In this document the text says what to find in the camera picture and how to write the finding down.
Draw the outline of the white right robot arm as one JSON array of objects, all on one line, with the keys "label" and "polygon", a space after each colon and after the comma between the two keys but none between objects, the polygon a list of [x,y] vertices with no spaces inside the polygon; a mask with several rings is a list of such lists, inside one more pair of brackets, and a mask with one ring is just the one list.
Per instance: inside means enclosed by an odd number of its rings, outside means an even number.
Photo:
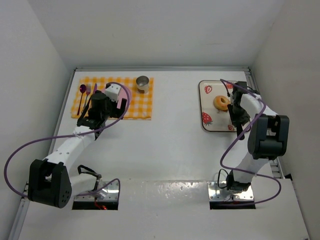
[{"label": "white right robot arm", "polygon": [[232,192],[247,191],[253,177],[260,169],[287,150],[290,119],[278,115],[260,101],[258,94],[236,93],[231,95],[230,118],[236,127],[249,123],[247,154],[226,178],[226,189]]}]

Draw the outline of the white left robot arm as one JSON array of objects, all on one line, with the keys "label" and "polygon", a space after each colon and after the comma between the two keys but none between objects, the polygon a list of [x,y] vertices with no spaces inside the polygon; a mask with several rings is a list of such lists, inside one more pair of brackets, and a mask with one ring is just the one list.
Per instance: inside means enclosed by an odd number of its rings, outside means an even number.
[{"label": "white left robot arm", "polygon": [[56,208],[64,208],[76,196],[97,196],[106,188],[102,176],[94,170],[78,166],[78,175],[69,171],[82,152],[107,128],[108,118],[121,120],[129,108],[127,99],[118,100],[105,91],[97,90],[77,120],[71,136],[43,160],[34,160],[29,168],[27,198]]}]

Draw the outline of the glazed donut bread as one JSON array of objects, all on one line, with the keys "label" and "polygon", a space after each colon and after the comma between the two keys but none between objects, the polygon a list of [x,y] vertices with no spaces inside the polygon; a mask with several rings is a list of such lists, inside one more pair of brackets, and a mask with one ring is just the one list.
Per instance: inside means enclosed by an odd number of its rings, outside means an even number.
[{"label": "glazed donut bread", "polygon": [[230,104],[230,100],[226,96],[223,96],[223,95],[217,95],[213,99],[213,105],[217,110],[227,111],[229,104]]}]

